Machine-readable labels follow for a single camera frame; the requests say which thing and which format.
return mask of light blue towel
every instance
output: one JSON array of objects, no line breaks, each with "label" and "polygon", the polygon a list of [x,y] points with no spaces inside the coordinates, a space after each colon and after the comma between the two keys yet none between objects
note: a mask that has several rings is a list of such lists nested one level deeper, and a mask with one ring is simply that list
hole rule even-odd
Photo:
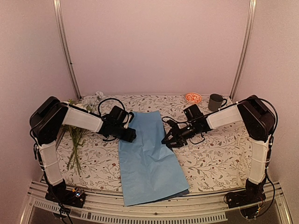
[{"label": "light blue towel", "polygon": [[129,127],[136,130],[133,143],[120,141],[121,184],[126,206],[158,201],[189,185],[175,154],[161,143],[164,127],[159,111],[134,112]]}]

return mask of dark gray mug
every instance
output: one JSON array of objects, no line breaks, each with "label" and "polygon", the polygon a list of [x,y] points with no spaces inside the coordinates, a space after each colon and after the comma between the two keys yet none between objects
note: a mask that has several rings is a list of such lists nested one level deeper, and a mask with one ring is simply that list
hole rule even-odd
[{"label": "dark gray mug", "polygon": [[210,111],[214,112],[217,111],[220,107],[225,106],[227,102],[228,100],[223,98],[222,95],[213,93],[210,95],[208,108]]}]

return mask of white wall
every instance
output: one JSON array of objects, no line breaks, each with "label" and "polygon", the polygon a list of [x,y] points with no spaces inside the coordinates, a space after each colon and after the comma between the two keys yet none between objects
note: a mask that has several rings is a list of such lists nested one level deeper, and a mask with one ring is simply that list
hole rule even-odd
[{"label": "white wall", "polygon": [[61,6],[82,95],[229,95],[249,0],[63,0]]},{"label": "white wall", "polygon": [[0,6],[0,223],[14,224],[32,179],[41,174],[29,117],[50,95],[74,98],[50,0]]},{"label": "white wall", "polygon": [[279,115],[270,163],[294,223],[299,223],[299,1],[257,1],[256,17],[236,99],[251,94]]}]

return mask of patterned bowl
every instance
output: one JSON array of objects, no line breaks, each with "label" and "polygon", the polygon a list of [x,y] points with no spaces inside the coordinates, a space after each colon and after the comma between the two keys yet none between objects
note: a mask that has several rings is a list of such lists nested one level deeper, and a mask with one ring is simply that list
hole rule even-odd
[{"label": "patterned bowl", "polygon": [[189,92],[185,95],[185,99],[188,101],[190,104],[199,104],[202,100],[201,95],[195,92]]}]

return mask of floral tablecloth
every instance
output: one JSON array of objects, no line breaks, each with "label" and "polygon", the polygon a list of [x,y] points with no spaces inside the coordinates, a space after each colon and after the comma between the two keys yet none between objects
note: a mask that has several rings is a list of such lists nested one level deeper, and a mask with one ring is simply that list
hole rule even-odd
[{"label": "floral tablecloth", "polygon": [[[184,96],[173,95],[119,95],[84,97],[81,103],[96,108],[97,104],[108,97],[121,100],[127,111],[152,112],[159,110],[161,116],[170,116],[178,121],[186,120],[183,110],[190,106]],[[204,113],[209,97],[198,104]],[[110,112],[116,101],[107,101],[101,106],[101,113]],[[242,122],[237,122],[204,134],[206,140],[198,145],[188,141],[188,145],[175,148],[174,153],[190,185],[190,192],[216,191],[242,187],[249,174],[251,162],[251,144]],[[57,149],[59,166],[66,183],[90,189],[121,191],[121,174],[118,159],[118,140],[103,142],[103,136],[88,132],[85,143],[79,148],[79,160],[82,171],[67,169],[72,151],[72,141],[66,132]],[[200,135],[194,137],[195,143]]]}]

